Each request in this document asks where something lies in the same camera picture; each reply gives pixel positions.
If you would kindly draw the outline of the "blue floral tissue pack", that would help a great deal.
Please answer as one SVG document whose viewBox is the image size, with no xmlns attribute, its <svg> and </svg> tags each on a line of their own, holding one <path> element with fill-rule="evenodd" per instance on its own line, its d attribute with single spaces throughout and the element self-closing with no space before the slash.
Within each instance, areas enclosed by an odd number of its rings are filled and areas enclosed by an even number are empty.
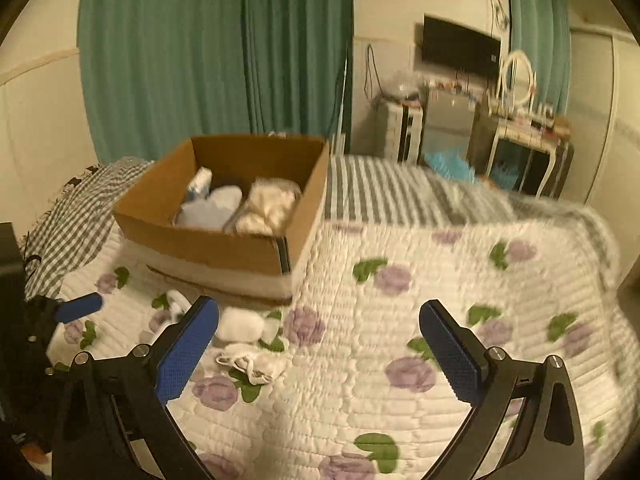
<svg viewBox="0 0 640 480">
<path fill-rule="evenodd" d="M 184 194 L 184 201 L 193 202 L 194 200 L 206 200 L 209 196 L 210 185 L 213 180 L 213 171 L 201 167 L 194 177 L 190 180 Z"/>
</svg>

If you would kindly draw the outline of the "white sock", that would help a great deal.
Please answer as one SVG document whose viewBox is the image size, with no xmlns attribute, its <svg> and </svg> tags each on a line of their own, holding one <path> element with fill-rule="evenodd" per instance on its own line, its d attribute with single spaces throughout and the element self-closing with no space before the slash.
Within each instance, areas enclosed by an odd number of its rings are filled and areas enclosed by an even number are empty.
<svg viewBox="0 0 640 480">
<path fill-rule="evenodd" d="M 288 359 L 280 354 L 242 342 L 227 344 L 217 352 L 215 361 L 244 373 L 253 386 L 272 384 L 288 367 Z"/>
</svg>

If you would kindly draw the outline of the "cream lace fabric bundle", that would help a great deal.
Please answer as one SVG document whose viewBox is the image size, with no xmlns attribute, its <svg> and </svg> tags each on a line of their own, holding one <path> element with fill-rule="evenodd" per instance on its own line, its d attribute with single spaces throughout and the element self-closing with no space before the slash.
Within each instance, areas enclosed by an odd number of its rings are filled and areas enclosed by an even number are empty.
<svg viewBox="0 0 640 480">
<path fill-rule="evenodd" d="M 250 187 L 233 229 L 240 234 L 278 236 L 301 197 L 302 190 L 293 181 L 258 178 Z"/>
</svg>

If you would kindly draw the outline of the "white sock ball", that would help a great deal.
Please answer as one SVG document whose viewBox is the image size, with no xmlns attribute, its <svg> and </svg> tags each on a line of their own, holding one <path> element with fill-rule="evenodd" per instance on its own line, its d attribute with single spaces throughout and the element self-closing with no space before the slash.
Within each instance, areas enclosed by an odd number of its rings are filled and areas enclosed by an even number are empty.
<svg viewBox="0 0 640 480">
<path fill-rule="evenodd" d="M 215 332 L 223 342 L 252 344 L 262 338 L 265 319 L 257 312 L 236 307 L 226 307 L 221 311 Z"/>
</svg>

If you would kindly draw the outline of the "brown cardboard box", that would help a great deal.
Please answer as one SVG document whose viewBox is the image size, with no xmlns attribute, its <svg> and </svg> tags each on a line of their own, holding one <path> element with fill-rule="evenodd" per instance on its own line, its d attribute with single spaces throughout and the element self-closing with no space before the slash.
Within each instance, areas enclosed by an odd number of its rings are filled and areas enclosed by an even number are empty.
<svg viewBox="0 0 640 480">
<path fill-rule="evenodd" d="M 313 136 L 196 136 L 154 162 L 117 202 L 114 217 L 152 271 L 229 296 L 288 304 L 303 283 L 326 197 L 330 149 Z M 210 186 L 237 186 L 244 197 L 265 180 L 287 180 L 300 195 L 282 226 L 241 233 L 229 218 L 218 228 L 180 226 L 178 214 L 198 170 Z"/>
</svg>

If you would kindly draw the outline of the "white floral quilt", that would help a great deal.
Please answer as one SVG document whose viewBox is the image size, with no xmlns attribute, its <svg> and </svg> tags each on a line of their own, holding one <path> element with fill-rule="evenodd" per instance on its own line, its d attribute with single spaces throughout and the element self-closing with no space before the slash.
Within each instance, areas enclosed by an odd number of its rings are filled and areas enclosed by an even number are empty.
<svg viewBox="0 0 640 480">
<path fill-rule="evenodd" d="M 449 229 L 324 226 L 293 303 L 258 350 L 285 362 L 252 385 L 208 349 L 168 408 L 226 479 L 416 479 L 468 414 L 420 338 L 439 300 L 486 346 L 560 356 L 597 478 L 639 415 L 639 343 L 617 304 L 617 249 L 578 221 Z"/>
</svg>

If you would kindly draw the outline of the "large teal curtain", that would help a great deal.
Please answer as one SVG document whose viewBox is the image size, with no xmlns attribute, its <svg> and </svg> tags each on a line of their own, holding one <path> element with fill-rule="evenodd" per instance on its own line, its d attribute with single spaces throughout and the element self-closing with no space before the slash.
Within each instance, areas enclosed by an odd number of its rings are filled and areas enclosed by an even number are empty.
<svg viewBox="0 0 640 480">
<path fill-rule="evenodd" d="M 352 0 L 80 0 L 82 91 L 101 162 L 197 134 L 336 133 Z"/>
</svg>

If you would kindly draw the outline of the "white dressing table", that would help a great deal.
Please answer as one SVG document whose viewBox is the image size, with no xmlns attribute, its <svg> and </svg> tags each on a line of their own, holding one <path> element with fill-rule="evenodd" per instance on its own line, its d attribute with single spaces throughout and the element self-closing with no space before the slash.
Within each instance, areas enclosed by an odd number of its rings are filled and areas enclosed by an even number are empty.
<svg viewBox="0 0 640 480">
<path fill-rule="evenodd" d="M 497 120 L 484 175 L 503 191 L 559 198 L 574 158 L 574 146 L 553 132 Z"/>
</svg>

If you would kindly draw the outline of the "cardboard box blue plastic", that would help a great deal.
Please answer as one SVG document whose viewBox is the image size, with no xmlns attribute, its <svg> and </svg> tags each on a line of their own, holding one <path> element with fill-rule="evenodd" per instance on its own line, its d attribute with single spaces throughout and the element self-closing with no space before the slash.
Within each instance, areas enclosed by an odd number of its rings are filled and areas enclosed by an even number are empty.
<svg viewBox="0 0 640 480">
<path fill-rule="evenodd" d="M 477 174 L 475 170 L 463 159 L 457 152 L 438 152 L 424 154 L 423 161 L 425 165 L 434 171 L 435 174 L 453 181 L 468 183 L 483 183 L 493 188 L 496 187 L 495 182 Z"/>
</svg>

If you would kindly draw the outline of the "grey checked blanket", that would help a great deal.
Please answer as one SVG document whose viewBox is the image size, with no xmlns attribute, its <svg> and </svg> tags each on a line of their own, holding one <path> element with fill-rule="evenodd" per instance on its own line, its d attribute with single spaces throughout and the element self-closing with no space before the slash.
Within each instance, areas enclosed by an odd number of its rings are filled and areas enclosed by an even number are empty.
<svg viewBox="0 0 640 480">
<path fill-rule="evenodd" d="M 150 166 L 147 160 L 123 157 L 105 166 L 91 166 L 63 186 L 49 211 L 21 241 L 25 256 L 40 259 L 29 266 L 27 297 L 58 296 L 64 276 L 98 254 L 114 224 L 115 203 Z M 544 220 L 569 230 L 585 230 L 605 284 L 615 286 L 620 276 L 615 237 L 586 206 L 501 191 L 483 183 L 446 180 L 423 167 L 379 158 L 331 157 L 323 217 L 394 226 Z"/>
</svg>

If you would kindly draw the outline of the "silver mini fridge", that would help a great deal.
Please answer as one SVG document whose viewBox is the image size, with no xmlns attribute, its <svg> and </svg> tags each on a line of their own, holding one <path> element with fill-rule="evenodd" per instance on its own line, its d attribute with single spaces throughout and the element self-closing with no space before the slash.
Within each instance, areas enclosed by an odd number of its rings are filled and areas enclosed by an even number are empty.
<svg viewBox="0 0 640 480">
<path fill-rule="evenodd" d="M 465 158 L 476 101 L 462 93 L 431 88 L 424 108 L 421 153 L 452 153 Z"/>
</svg>

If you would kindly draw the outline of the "white suitcase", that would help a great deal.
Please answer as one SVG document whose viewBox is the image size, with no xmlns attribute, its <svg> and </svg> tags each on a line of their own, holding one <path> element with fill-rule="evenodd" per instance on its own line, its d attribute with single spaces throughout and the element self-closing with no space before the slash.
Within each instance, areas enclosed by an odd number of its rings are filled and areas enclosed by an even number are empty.
<svg viewBox="0 0 640 480">
<path fill-rule="evenodd" d="M 420 157 L 423 108 L 419 101 L 383 100 L 375 118 L 375 155 L 400 164 L 416 164 Z"/>
</svg>

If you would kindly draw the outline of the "white oval vanity mirror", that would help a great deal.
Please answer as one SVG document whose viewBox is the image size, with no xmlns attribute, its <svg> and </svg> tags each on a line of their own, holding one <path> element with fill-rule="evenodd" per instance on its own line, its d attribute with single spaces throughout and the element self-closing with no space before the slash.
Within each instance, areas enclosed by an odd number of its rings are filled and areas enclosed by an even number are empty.
<svg viewBox="0 0 640 480">
<path fill-rule="evenodd" d="M 510 52 L 500 68 L 497 98 L 505 112 L 534 108 L 537 93 L 537 75 L 532 62 L 522 50 Z"/>
</svg>

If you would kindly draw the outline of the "white wardrobe door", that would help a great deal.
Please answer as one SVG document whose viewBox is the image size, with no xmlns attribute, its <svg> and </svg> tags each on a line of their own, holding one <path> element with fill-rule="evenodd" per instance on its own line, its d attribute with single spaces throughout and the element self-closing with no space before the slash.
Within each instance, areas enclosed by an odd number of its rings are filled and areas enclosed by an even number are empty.
<svg viewBox="0 0 640 480">
<path fill-rule="evenodd" d="M 566 118 L 574 158 L 561 197 L 608 222 L 620 277 L 639 257 L 639 46 L 606 28 L 574 27 Z"/>
</svg>

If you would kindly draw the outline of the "black wall television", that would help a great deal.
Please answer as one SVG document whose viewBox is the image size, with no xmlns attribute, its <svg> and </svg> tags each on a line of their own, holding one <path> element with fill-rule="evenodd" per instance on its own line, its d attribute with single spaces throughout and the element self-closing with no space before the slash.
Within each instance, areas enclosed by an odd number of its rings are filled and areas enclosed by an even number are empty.
<svg viewBox="0 0 640 480">
<path fill-rule="evenodd" d="M 501 41 L 477 30 L 424 15 L 422 61 L 496 81 Z"/>
</svg>

